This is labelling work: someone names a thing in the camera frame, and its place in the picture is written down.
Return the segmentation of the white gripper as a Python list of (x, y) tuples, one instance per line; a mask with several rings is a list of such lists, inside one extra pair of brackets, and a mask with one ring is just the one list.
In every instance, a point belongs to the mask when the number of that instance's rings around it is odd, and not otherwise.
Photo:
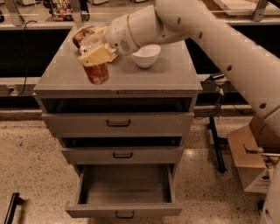
[(129, 16), (123, 15), (116, 18), (106, 27), (89, 26), (85, 43), (95, 43), (93, 45), (81, 45), (78, 61), (84, 67), (92, 67), (107, 62), (111, 62), (119, 56), (125, 56), (137, 52), (139, 46), (132, 37), (129, 26)]

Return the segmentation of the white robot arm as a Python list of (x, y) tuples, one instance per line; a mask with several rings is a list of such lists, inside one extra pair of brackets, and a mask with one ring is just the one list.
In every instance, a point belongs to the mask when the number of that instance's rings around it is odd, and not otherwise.
[(113, 61), (148, 44), (193, 40), (252, 109), (280, 134), (279, 58), (217, 19), (201, 0), (156, 0), (113, 20), (82, 42), (85, 67)]

